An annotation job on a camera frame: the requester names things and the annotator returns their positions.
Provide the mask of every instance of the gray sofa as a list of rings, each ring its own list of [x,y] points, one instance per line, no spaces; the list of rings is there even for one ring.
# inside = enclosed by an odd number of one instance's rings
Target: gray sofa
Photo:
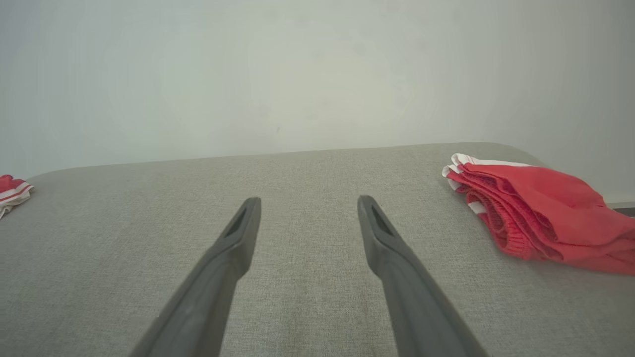
[[[494,356],[633,356],[635,278],[500,253],[433,144],[74,168],[0,221],[8,356],[125,356],[239,205],[262,198],[222,356],[395,356],[356,211],[372,195]]]

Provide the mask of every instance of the red cloth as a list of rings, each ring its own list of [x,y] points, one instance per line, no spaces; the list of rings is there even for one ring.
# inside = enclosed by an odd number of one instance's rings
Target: red cloth
[[[29,199],[32,188],[24,180],[15,179],[11,175],[0,176],[0,219],[14,206]]]
[[[467,155],[453,161],[444,176],[466,193],[504,253],[635,275],[635,219],[607,208],[584,181]]]

